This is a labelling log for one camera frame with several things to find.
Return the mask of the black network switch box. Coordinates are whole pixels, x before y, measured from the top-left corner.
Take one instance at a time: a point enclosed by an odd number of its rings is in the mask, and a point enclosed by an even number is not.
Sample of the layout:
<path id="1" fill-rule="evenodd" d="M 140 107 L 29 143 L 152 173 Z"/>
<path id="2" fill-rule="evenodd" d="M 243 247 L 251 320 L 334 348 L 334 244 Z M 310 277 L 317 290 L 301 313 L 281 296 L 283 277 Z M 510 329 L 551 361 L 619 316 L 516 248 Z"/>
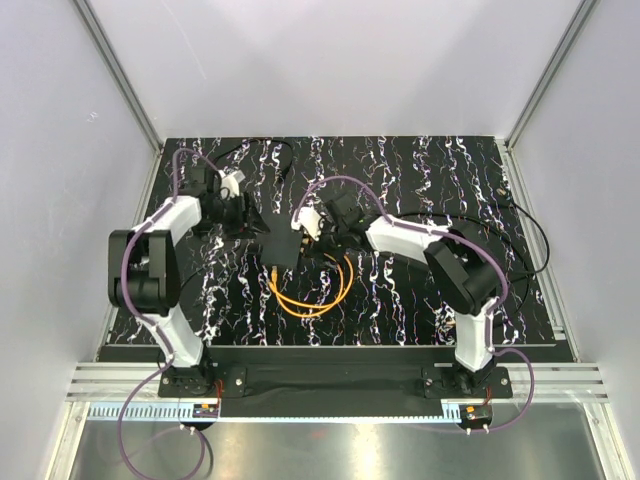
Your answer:
<path id="1" fill-rule="evenodd" d="M 297 269 L 301 255 L 302 232 L 293 230 L 286 215 L 266 219 L 268 232 L 259 236 L 260 260 L 266 267 Z"/>

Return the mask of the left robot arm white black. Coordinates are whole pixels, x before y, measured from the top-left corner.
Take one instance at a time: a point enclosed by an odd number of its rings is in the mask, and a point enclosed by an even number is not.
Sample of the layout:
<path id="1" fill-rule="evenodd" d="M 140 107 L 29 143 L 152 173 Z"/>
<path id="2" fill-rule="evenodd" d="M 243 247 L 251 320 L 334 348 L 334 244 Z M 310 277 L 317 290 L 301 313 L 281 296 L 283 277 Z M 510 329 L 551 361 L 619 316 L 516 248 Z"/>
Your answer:
<path id="1" fill-rule="evenodd" d="M 109 301 L 127 310 L 160 347 L 164 396 L 205 396 L 220 386 L 204 341 L 180 305 L 176 246 L 188 232 L 215 226 L 230 240 L 267 233 L 252 195 L 242 189 L 244 180 L 240 170 L 199 168 L 191 187 L 174 191 L 135 227 L 109 235 Z"/>

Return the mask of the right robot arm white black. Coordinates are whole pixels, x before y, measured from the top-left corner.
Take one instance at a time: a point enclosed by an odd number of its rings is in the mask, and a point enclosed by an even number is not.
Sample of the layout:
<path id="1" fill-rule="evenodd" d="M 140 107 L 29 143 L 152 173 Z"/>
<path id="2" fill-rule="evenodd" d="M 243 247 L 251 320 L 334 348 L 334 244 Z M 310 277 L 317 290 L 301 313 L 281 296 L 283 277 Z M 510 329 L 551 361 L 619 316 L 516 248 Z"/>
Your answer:
<path id="1" fill-rule="evenodd" d="M 470 397 L 486 389 L 495 368 L 494 312 L 508 293 L 506 275 L 493 256 L 461 227 L 410 222 L 385 210 L 367 215 L 339 200 L 325 208 L 328 218 L 313 207 L 302 207 L 291 226 L 303 228 L 326 251 L 389 253 L 426 265 L 454 312 L 455 360 L 445 382 Z"/>

